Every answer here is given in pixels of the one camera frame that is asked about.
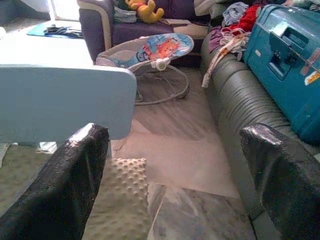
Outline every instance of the sunlight on floor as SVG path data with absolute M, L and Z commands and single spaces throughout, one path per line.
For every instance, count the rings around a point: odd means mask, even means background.
M 83 39 L 27 35 L 31 28 L 43 22 L 18 18 L 6 26 L 7 34 L 0 40 L 0 64 L 93 64 Z

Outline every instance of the marble floor tile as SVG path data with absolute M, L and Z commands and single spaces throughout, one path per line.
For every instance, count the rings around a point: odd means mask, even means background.
M 146 158 L 149 181 L 238 198 L 225 152 L 218 144 L 132 132 L 115 158 Z
M 190 92 L 186 98 L 135 106 L 134 117 L 153 134 L 198 141 L 208 133 L 216 133 L 217 129 L 209 111 L 206 91 L 201 87 L 200 71 L 196 68 L 181 70 L 190 79 Z M 176 78 L 179 78 L 176 73 L 171 74 L 170 79 Z M 137 83 L 145 99 L 168 92 L 168 87 L 156 80 L 138 80 Z
M 168 187 L 148 240 L 255 240 L 239 199 Z

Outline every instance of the grey leather sofa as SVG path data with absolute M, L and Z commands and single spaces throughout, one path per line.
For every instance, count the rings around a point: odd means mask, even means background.
M 210 35 L 202 44 L 202 74 L 208 69 L 216 52 L 209 53 L 209 39 Z M 295 135 L 289 121 L 253 72 L 232 54 L 223 58 L 215 68 L 207 89 L 207 99 L 229 160 L 234 183 L 252 220 L 257 239 L 280 240 L 281 234 L 260 204 L 242 152 L 240 130 L 249 124 L 262 123 L 302 143 L 311 155 L 318 154 L 320 148 L 302 142 Z

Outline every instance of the wall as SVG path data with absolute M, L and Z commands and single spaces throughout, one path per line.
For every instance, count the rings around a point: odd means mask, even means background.
M 47 0 L 14 0 L 20 18 L 50 20 Z
M 47 0 L 21 0 L 23 3 L 41 13 L 48 13 L 49 6 Z

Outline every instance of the white cloth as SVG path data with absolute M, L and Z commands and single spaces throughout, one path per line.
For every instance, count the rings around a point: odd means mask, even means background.
M 203 80 L 202 80 L 202 87 L 208 88 L 210 83 L 210 78 L 212 75 L 212 72 L 216 68 L 217 64 L 227 55 L 228 53 L 236 53 L 237 51 L 240 51 L 242 48 L 244 48 L 248 41 L 249 36 L 251 32 L 243 32 L 241 34 L 238 34 L 236 36 L 232 35 L 232 32 L 221 32 L 223 38 L 225 38 L 222 43 L 226 43 L 222 48 L 219 49 L 219 51 L 215 54 L 213 59 L 211 60 L 211 63 L 209 65 L 209 68 L 207 69 Z

